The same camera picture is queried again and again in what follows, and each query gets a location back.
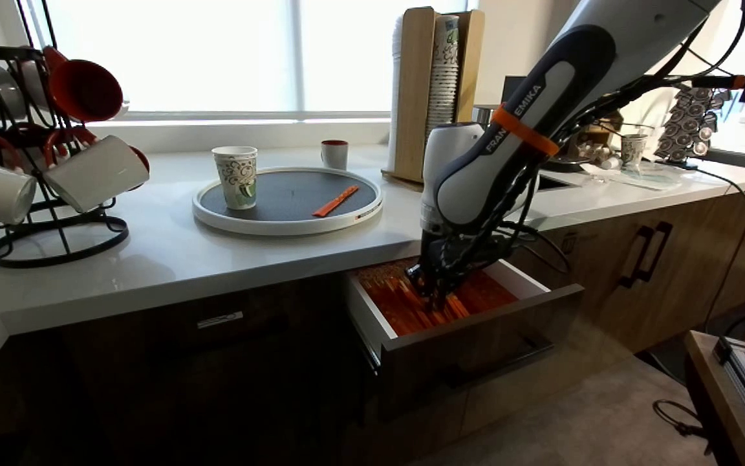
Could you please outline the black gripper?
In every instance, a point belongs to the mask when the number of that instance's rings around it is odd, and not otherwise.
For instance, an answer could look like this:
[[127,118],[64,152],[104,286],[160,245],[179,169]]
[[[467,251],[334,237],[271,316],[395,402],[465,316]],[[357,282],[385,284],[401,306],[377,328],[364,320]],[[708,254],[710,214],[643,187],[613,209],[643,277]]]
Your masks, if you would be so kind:
[[418,258],[410,263],[410,284],[422,297],[457,290],[474,272],[506,257],[513,241],[500,233],[453,233],[430,227],[422,233]]

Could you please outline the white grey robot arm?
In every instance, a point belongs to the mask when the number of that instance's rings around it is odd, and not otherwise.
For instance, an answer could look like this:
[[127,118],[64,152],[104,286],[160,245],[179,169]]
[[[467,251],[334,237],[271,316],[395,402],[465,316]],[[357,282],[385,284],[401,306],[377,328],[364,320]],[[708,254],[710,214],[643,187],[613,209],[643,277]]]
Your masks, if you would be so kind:
[[422,251],[407,272],[423,297],[502,258],[504,214],[575,130],[659,88],[718,0],[580,0],[541,59],[462,149],[423,163]]

